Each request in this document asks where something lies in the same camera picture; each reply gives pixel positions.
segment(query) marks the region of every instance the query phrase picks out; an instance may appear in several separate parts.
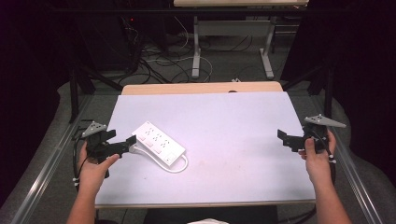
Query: black wall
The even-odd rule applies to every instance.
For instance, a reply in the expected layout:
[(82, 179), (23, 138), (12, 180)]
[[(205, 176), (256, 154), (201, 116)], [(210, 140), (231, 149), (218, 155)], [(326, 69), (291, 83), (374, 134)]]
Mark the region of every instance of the black wall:
[[(350, 32), (352, 38), (335, 54), (338, 61), (333, 96), (350, 120), (351, 150), (380, 168), (396, 186), (396, 5), (381, 0), (363, 2), (359, 13), (350, 18), (356, 22), (346, 30), (343, 25), (347, 18), (304, 18), (282, 79), (292, 80), (321, 63), (333, 52), (332, 41)], [(311, 0), (309, 7), (346, 4)]]
[(59, 104), (56, 90), (67, 80), (62, 67), (56, 73), (44, 63), (57, 64), (50, 59), (52, 42), (28, 7), (0, 6), (0, 204), (35, 155)]

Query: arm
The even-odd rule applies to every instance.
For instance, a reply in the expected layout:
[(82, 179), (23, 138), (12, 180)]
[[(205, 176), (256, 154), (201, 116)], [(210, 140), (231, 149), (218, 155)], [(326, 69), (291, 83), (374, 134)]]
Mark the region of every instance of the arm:
[[(335, 137), (329, 135), (329, 150), (335, 151)], [(317, 197), (318, 223), (351, 223), (344, 206), (332, 184), (329, 156), (326, 151), (316, 154), (313, 139), (305, 141), (305, 152), (300, 155), (306, 160), (306, 170), (314, 185)]]
[(67, 220), (68, 224), (94, 223), (96, 194), (105, 179), (106, 170), (120, 157), (114, 154), (100, 164), (92, 163), (94, 161), (86, 160), (86, 146), (87, 143), (84, 143), (79, 154), (78, 167), (82, 166), (79, 175), (79, 192)]

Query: white power strip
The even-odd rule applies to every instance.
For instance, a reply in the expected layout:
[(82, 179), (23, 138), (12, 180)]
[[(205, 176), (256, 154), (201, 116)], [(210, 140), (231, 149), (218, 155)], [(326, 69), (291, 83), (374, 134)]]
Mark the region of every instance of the white power strip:
[(143, 144), (151, 154), (155, 155), (168, 166), (171, 166), (186, 149), (155, 127), (149, 121), (146, 121), (137, 128), (132, 135), (136, 134), (136, 139)]

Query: table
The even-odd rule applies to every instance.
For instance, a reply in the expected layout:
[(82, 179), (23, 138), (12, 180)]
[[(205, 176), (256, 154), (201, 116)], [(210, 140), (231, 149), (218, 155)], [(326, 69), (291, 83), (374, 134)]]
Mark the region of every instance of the table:
[(111, 142), (123, 141), (149, 120), (186, 148), (189, 167), (170, 174), (147, 156), (125, 153), (110, 168), (95, 206), (313, 203), (304, 161), (276, 137), (276, 128), (303, 133), (281, 90), (277, 82), (125, 87), (108, 125), (117, 131)]
[[(279, 7), (304, 6), (308, 0), (175, 0), (176, 7)], [(191, 76), (199, 77), (201, 49), (199, 35), (255, 35), (266, 36), (265, 47), (260, 49), (262, 64), (268, 79), (274, 78), (274, 72), (268, 58), (271, 40), (276, 26), (276, 17), (269, 21), (198, 21), (194, 17), (194, 57)]]

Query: human hand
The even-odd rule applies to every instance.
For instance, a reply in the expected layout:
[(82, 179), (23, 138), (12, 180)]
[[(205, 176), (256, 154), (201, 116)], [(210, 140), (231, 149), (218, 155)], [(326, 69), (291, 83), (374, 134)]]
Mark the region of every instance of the human hand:
[[(327, 131), (329, 135), (329, 150), (332, 154), (335, 151), (335, 137), (332, 132)], [(329, 154), (326, 150), (317, 154), (315, 152), (315, 143), (312, 138), (305, 140), (305, 150), (299, 151), (301, 158), (306, 160), (306, 171), (309, 174), (309, 179), (313, 183), (314, 187), (319, 184), (332, 184), (331, 171), (329, 166)]]
[(79, 192), (96, 196), (105, 179), (107, 169), (120, 158), (120, 155), (114, 154), (97, 164), (97, 160), (87, 158), (86, 147), (87, 142), (84, 142), (79, 153), (78, 168), (82, 166), (79, 174)]

